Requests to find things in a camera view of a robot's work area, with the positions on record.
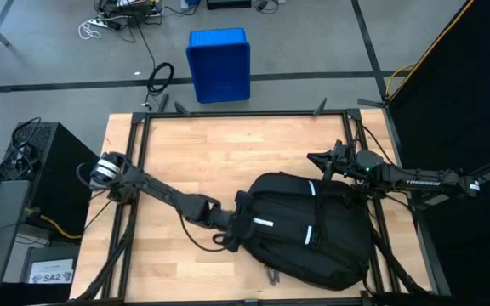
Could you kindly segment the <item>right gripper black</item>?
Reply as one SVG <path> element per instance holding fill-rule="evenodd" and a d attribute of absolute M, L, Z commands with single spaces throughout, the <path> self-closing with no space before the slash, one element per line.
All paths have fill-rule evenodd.
<path fill-rule="evenodd" d="M 344 177 L 358 178 L 353 168 L 354 161 L 350 149 L 341 140 L 337 140 L 332 151 L 323 153 L 308 153 L 307 158 L 315 165 L 326 165 L 322 173 L 322 181 L 330 182 L 334 174 L 342 174 Z"/>

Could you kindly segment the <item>large black partition wall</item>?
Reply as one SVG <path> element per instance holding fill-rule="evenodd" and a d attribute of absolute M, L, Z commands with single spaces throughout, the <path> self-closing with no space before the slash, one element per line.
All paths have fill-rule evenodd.
<path fill-rule="evenodd" d="M 402 165 L 471 173 L 490 163 L 490 0 L 467 0 L 389 104 Z M 490 182 L 424 211 L 448 289 L 490 302 Z"/>

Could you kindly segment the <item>black power adapter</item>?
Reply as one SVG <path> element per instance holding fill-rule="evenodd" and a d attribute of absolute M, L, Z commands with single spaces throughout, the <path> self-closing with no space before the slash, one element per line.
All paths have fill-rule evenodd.
<path fill-rule="evenodd" d="M 286 0 L 253 0 L 252 6 L 261 14 L 274 14 Z"/>

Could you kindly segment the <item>black computer tower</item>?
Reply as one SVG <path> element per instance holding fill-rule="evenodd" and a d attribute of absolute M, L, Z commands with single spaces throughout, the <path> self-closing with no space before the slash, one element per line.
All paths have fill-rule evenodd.
<path fill-rule="evenodd" d="M 0 163 L 0 181 L 27 180 L 31 183 L 31 225 L 40 225 L 63 236 L 78 236 L 86 222 L 90 189 L 77 177 L 92 169 L 98 156 L 59 122 L 42 122 L 35 117 L 19 123 L 11 133 Z"/>

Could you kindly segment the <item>black backpack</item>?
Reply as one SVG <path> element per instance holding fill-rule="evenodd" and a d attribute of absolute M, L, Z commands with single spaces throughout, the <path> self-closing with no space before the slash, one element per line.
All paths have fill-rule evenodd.
<path fill-rule="evenodd" d="M 339 181 L 260 175 L 236 193 L 231 233 L 255 259 L 300 281 L 343 291 L 368 274 L 373 253 L 364 198 Z"/>

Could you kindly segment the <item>grey box with SA2 label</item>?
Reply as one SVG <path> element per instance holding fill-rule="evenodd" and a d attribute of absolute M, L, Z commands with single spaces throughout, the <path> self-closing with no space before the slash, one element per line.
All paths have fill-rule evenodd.
<path fill-rule="evenodd" d="M 79 246 L 31 247 L 26 253 L 20 281 L 26 284 L 71 284 Z"/>

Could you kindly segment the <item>flat black box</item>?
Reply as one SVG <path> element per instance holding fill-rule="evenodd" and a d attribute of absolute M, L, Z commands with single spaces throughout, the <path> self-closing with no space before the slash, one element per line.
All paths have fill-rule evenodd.
<path fill-rule="evenodd" d="M 252 7 L 252 0 L 206 0 L 207 9 L 246 9 Z"/>

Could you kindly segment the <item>blue plastic bin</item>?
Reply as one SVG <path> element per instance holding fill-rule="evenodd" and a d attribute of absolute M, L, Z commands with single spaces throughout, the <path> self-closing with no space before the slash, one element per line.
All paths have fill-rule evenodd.
<path fill-rule="evenodd" d="M 191 31 L 186 48 L 197 102 L 250 98 L 250 44 L 241 27 Z"/>

